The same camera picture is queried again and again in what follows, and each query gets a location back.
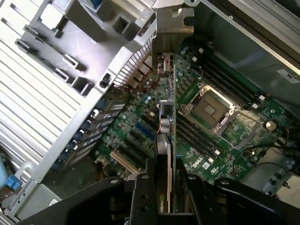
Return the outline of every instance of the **blue tab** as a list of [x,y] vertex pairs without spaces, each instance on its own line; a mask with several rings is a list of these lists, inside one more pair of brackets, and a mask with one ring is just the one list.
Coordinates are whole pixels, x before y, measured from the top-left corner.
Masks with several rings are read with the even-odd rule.
[[10,175],[6,180],[6,185],[16,191],[22,185],[22,181],[20,181],[16,176]]

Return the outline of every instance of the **metal frame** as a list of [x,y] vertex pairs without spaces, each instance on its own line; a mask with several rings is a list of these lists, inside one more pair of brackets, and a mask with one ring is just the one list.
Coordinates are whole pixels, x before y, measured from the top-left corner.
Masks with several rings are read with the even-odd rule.
[[129,60],[132,60],[131,57],[135,53],[141,54],[143,56],[145,55],[145,50],[150,51],[151,48],[149,47],[149,41],[152,39],[153,34],[156,30],[155,22],[152,23],[152,25],[148,28],[148,30],[144,33],[142,37],[136,36],[132,42],[128,43],[120,49],[120,51],[117,53],[117,55],[110,63],[105,72],[105,74],[109,74],[111,76],[111,80],[107,87],[100,87],[99,83],[101,80],[99,80],[96,83],[95,87],[85,98],[85,101],[83,101],[81,108],[76,112],[75,116],[67,124],[64,131],[49,149],[48,153],[43,158],[43,161],[38,165],[38,167],[32,174],[31,179],[24,185],[24,187],[19,192],[15,200],[10,204],[9,208],[4,210],[5,215],[9,216],[16,222],[19,221],[17,218],[15,218],[15,215],[18,213],[18,210],[22,207],[24,202],[34,191],[37,184],[40,183],[45,177],[55,160],[58,158],[65,146],[68,144],[69,140],[71,140],[71,138],[79,129],[81,124],[85,121],[89,113],[94,109],[99,99],[106,93],[106,91],[112,85],[114,85],[114,81],[118,77],[120,71],[126,66]]
[[300,19],[275,0],[229,0],[269,32],[300,53]]
[[[287,67],[289,67],[292,71],[294,71],[296,74],[300,75],[300,64],[297,61],[295,61],[290,55],[288,55],[287,53],[285,53],[281,49],[279,49],[275,44],[271,43],[268,39],[266,39],[266,37],[262,36],[257,31],[255,31],[251,27],[249,27],[248,24],[245,24],[243,21],[236,19],[234,17],[234,15],[232,15],[232,13],[230,13],[227,9],[223,8],[223,6],[221,6],[218,3],[218,0],[201,0],[201,3],[206,5],[208,8],[210,8],[215,13],[217,13],[219,16],[221,16],[223,19],[228,21],[232,26],[237,28],[239,31],[241,31],[243,34],[245,34],[251,40],[255,41],[261,48],[263,48],[264,50],[269,52],[276,59],[278,59],[280,62],[282,62]],[[242,7],[240,10],[245,10],[245,12],[243,12],[243,13],[246,13],[246,14],[249,13],[249,8]],[[281,16],[282,16],[281,18],[288,16],[288,15],[292,15],[292,14],[290,14],[286,10],[285,13],[281,14]],[[252,15],[253,17],[251,15],[249,15],[249,16],[251,19],[254,19],[254,17],[256,17],[257,15]],[[269,18],[264,19],[264,20],[272,21],[272,18],[275,19],[274,15],[269,14],[268,16],[269,16]],[[296,20],[299,21],[299,19],[294,16],[293,23],[291,23],[291,24],[294,24]],[[279,32],[280,29],[277,29],[276,23],[271,22],[270,24],[272,24],[273,29],[277,30],[277,33],[280,33]],[[283,30],[287,29],[286,26],[287,26],[287,24],[285,24],[285,27],[281,27],[281,29],[283,29]],[[288,45],[285,45],[286,47],[290,47],[289,45],[291,44],[291,42],[288,42],[286,44],[288,44]]]

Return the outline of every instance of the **ram slot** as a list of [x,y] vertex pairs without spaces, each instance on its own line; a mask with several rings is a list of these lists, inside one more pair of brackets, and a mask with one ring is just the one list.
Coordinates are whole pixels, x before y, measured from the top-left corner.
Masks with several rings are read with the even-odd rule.
[[242,83],[238,83],[236,82],[235,79],[232,79],[230,77],[229,73],[225,73],[223,72],[222,69],[220,69],[218,66],[216,66],[215,64],[213,64],[211,61],[206,60],[204,62],[205,65],[207,65],[207,67],[209,67],[212,71],[216,72],[216,75],[219,75],[220,77],[222,77],[224,80],[227,80],[227,82],[233,86],[236,90],[239,90],[241,93],[247,94],[249,98],[252,98],[254,101],[257,100],[257,95],[256,93],[253,93],[253,91],[246,85],[242,85]]
[[210,154],[208,154],[204,149],[200,148],[197,143],[195,143],[191,138],[189,138],[187,135],[185,135],[179,127],[177,128],[177,133],[186,140],[187,143],[189,143],[197,152],[199,152],[201,155],[204,155],[205,157],[209,158]]
[[195,124],[188,123],[187,120],[183,120],[180,116],[178,116],[178,123],[181,124],[191,134],[193,134],[193,136],[195,136],[197,139],[201,140],[203,143],[206,143],[207,147],[209,147],[212,151],[215,151],[218,148],[217,143],[211,137],[209,137],[205,131],[200,132],[200,129],[195,128]]
[[207,71],[204,71],[202,69],[202,67],[200,67],[198,64],[192,63],[192,69],[194,69],[198,73],[202,74],[203,77],[205,77],[205,79],[207,81],[209,81],[210,85],[212,85],[213,87],[217,87],[217,89],[221,90],[223,93],[230,96],[242,108],[246,109],[246,108],[249,108],[251,106],[251,103],[248,103],[247,101],[242,100],[239,97],[237,97],[236,94],[234,94],[233,92],[231,92],[228,89],[228,87],[225,87],[222,84],[222,81],[219,81],[219,80],[215,79],[210,73],[208,73]]
[[197,151],[201,151],[199,153],[203,154],[203,152],[205,152],[205,155],[207,157],[211,157],[211,158],[216,158],[216,154],[215,152],[210,149],[206,143],[202,142],[202,141],[199,141],[197,140],[192,134],[189,133],[188,130],[186,130],[181,124],[177,124],[177,130],[180,131],[180,133],[182,134],[182,137],[184,139],[188,139],[190,142],[190,144],[193,145],[193,147],[195,148],[195,146],[198,146],[197,147]]
[[243,90],[239,90],[239,89],[235,88],[235,86],[233,86],[233,83],[230,83],[230,81],[228,82],[226,80],[225,76],[224,77],[220,76],[218,72],[212,70],[206,64],[204,64],[202,66],[202,68],[207,75],[211,75],[217,80],[217,82],[218,82],[217,84],[222,84],[223,87],[225,87],[226,89],[228,89],[228,91],[233,93],[236,98],[240,98],[245,103],[248,103],[250,105],[256,101],[255,97],[252,97],[250,95],[245,95],[245,92]]

